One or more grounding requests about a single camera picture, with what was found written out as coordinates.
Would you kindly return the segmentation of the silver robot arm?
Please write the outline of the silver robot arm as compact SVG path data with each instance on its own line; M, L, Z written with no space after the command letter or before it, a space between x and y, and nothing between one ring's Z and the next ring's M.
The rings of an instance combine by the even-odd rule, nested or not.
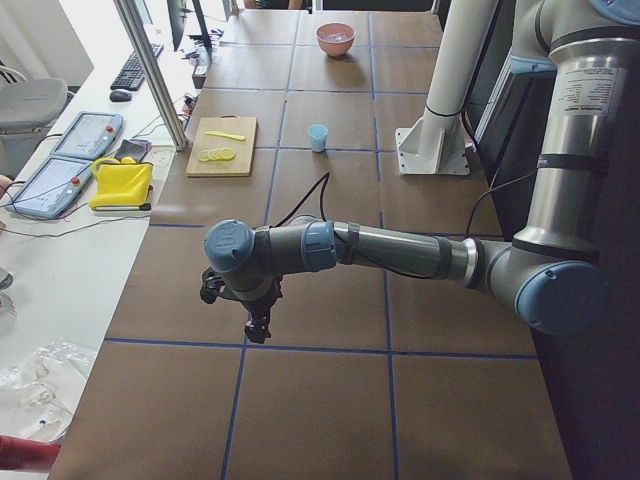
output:
M514 73L554 77L522 229L506 241L453 241L309 216L259 228L224 220L204 240L210 265L201 299L240 303L246 335L263 343L284 276L356 264L459 282L546 335L611 319L612 288L592 234L620 102L639 58L639 5L519 1L510 54Z

